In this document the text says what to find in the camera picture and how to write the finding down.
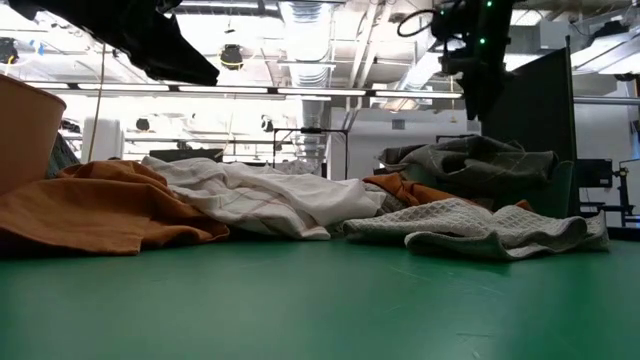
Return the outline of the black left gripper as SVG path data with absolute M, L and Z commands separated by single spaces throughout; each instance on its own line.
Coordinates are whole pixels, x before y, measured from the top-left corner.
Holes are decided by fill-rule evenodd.
M 33 20 L 47 11 L 131 57 L 155 80 L 216 85 L 219 70 L 181 34 L 175 16 L 164 13 L 175 0 L 9 0 Z

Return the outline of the black tripod stand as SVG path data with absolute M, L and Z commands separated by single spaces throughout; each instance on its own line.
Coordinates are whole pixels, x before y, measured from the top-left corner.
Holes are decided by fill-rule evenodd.
M 630 202 L 629 198 L 628 164 L 633 162 L 640 162 L 640 158 L 619 161 L 617 169 L 613 171 L 613 176 L 619 180 L 617 187 L 619 193 L 618 212 L 620 213 L 622 227 L 627 227 L 629 224 L 640 224 L 640 215 L 634 213 L 635 205 Z

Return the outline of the orange towel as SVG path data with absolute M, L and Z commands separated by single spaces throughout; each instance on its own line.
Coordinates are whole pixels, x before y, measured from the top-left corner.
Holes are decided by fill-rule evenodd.
M 452 198 L 461 199 L 490 211 L 495 204 L 492 194 L 486 191 L 447 182 L 439 187 L 427 186 L 405 179 L 399 173 L 369 176 L 364 179 L 364 182 L 385 190 L 408 206 L 424 205 Z
M 162 175 L 132 161 L 74 165 L 0 196 L 0 259 L 137 255 L 228 235 L 226 225 L 180 200 Z

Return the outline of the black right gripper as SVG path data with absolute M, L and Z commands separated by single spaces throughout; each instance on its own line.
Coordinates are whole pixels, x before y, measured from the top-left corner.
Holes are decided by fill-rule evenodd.
M 446 51 L 439 57 L 441 72 L 450 75 L 462 88 L 488 81 L 504 84 L 513 79 L 513 73 L 506 69 L 506 52 L 498 50 L 488 54 L 473 56 L 466 49 Z M 468 120 L 482 120 L 493 108 L 503 92 L 502 87 L 467 87 L 464 101 Z

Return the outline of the black computer monitor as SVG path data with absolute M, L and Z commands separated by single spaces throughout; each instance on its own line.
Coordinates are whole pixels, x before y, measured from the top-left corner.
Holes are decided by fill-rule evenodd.
M 218 148 L 151 150 L 149 156 L 164 162 L 175 162 L 194 158 L 205 158 L 215 162 L 221 162 L 223 159 L 223 150 Z

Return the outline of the white red-striped towel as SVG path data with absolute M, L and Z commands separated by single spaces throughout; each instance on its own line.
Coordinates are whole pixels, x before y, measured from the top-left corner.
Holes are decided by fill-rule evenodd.
M 147 156 L 142 164 L 163 176 L 183 202 L 219 222 L 294 239 L 328 240 L 330 226 L 378 215 L 386 197 L 358 179 L 332 181 L 243 163 Z

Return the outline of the small black monitor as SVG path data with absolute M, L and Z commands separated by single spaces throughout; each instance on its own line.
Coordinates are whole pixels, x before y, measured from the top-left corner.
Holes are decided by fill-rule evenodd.
M 611 159 L 578 159 L 575 177 L 579 188 L 611 188 L 613 162 Z

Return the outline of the black divider panel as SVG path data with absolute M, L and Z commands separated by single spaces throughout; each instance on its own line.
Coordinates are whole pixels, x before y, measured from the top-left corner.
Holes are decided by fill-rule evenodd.
M 529 152 L 553 151 L 577 159 L 570 39 L 565 45 L 511 72 L 481 134 Z

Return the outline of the ceiling light strip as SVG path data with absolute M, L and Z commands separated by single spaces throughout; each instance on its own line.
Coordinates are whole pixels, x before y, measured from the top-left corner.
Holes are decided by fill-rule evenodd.
M 291 95 L 320 97 L 382 97 L 408 99 L 462 99 L 461 93 L 438 91 L 403 91 L 377 89 L 340 89 L 340 88 L 280 88 L 258 86 L 197 86 L 167 84 L 103 84 L 98 83 L 62 83 L 27 82 L 27 85 L 43 90 L 55 91 L 107 91 L 130 93 L 175 93 L 175 94 L 226 94 L 226 95 Z

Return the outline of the light grey waffle towel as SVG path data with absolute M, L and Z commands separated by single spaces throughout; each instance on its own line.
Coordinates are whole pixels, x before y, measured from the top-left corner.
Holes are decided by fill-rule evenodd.
M 457 198 L 347 220 L 340 230 L 362 241 L 397 241 L 413 254 L 451 254 L 496 261 L 609 249 L 603 213 L 590 218 L 557 219 L 516 205 L 491 212 Z

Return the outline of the green plastic basket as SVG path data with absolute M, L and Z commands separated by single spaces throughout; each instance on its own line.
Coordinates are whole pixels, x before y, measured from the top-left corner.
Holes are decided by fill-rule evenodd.
M 569 161 L 557 164 L 548 183 L 533 188 L 503 193 L 502 195 L 486 195 L 473 192 L 455 184 L 440 181 L 427 174 L 421 166 L 411 164 L 400 174 L 409 181 L 472 200 L 492 211 L 506 205 L 526 200 L 533 210 L 543 216 L 552 218 L 566 218 L 572 213 L 574 200 L 572 199 L 573 163 Z

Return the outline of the black ceiling dome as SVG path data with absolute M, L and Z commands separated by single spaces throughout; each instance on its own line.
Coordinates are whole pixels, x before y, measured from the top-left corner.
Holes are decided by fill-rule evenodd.
M 241 70 L 244 66 L 241 46 L 238 44 L 225 44 L 219 55 L 219 60 L 222 66 L 227 70 Z

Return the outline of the grey checked towel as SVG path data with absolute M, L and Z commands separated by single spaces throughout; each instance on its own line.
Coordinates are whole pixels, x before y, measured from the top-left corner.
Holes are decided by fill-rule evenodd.
M 378 160 L 391 172 L 460 197 L 498 197 L 549 182 L 552 151 L 528 152 L 516 142 L 472 135 L 437 144 L 386 148 Z

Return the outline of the silver ceiling air duct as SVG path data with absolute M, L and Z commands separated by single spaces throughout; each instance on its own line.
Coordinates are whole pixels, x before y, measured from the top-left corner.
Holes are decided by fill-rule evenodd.
M 320 89 L 329 86 L 333 6 L 328 3 L 285 1 L 279 4 L 285 25 L 286 59 L 294 88 Z M 296 157 L 322 173 L 327 134 L 296 133 Z

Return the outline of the orange plastic basket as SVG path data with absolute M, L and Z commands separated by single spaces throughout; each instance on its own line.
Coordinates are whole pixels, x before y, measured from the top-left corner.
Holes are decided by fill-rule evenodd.
M 45 178 L 66 104 L 0 74 L 0 195 Z

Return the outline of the white tower fan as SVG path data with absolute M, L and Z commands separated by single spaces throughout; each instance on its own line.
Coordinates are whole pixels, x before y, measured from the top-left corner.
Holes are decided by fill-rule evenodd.
M 81 161 L 102 161 L 121 158 L 125 135 L 121 122 L 116 119 L 86 118 L 82 129 Z

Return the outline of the black frame stand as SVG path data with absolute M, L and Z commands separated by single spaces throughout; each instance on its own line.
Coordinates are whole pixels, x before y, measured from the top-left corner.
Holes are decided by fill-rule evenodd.
M 285 131 L 286 135 L 280 140 L 277 139 L 277 134 L 280 131 Z M 340 134 L 344 142 L 344 179 L 348 179 L 349 171 L 349 131 L 344 129 L 327 129 L 318 127 L 301 127 L 301 128 L 274 128 L 272 131 L 272 166 L 276 164 L 276 153 L 278 147 L 285 142 L 292 134 L 299 133 L 306 136 L 310 135 L 326 135 L 326 134 Z

